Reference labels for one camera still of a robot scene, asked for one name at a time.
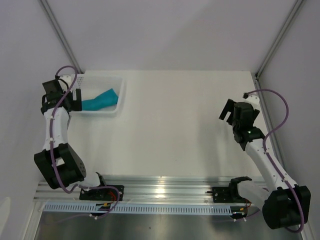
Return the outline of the teal t-shirt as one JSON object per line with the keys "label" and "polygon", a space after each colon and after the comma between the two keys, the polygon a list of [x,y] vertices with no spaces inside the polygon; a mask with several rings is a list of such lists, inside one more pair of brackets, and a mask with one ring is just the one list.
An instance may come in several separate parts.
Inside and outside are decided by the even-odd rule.
{"label": "teal t-shirt", "polygon": [[113,88],[101,93],[92,99],[82,101],[82,111],[99,111],[104,108],[112,107],[118,103],[118,95]]}

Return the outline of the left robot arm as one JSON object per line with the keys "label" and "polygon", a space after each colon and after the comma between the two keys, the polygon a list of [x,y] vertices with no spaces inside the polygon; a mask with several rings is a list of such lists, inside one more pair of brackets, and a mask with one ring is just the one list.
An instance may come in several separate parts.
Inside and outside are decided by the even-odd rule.
{"label": "left robot arm", "polygon": [[34,162],[52,189],[63,189],[70,194],[76,187],[91,190],[97,200],[108,196],[109,188],[98,172],[87,173],[82,159],[68,141],[70,113],[82,110],[81,90],[71,91],[69,84],[57,76],[44,82],[45,94],[41,113],[46,122],[42,150],[34,155]]}

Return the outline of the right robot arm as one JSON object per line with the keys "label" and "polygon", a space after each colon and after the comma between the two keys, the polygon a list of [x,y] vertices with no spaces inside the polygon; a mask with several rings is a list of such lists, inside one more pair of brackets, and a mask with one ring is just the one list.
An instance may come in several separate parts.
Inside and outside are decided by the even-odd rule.
{"label": "right robot arm", "polygon": [[298,185],[268,150],[265,135],[254,126],[259,113],[249,102],[228,99],[219,116],[231,125],[235,142],[253,160],[267,187],[259,187],[250,177],[237,177],[230,180],[228,196],[234,202],[253,203],[270,229],[299,226],[300,232],[308,222],[311,192]]}

